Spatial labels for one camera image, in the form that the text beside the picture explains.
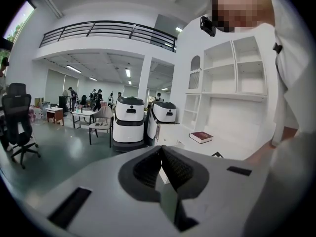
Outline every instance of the gray floor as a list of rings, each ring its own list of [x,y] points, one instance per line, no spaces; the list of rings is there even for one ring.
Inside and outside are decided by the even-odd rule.
[[[69,115],[64,120],[65,126],[43,120],[33,125],[41,158],[27,153],[24,158],[26,169],[23,170],[10,159],[11,153],[3,152],[0,155],[2,176],[10,191],[31,206],[35,206],[43,195],[88,164],[119,154],[109,148],[110,134],[98,132],[97,138],[93,133],[90,145],[88,129],[73,129]]]

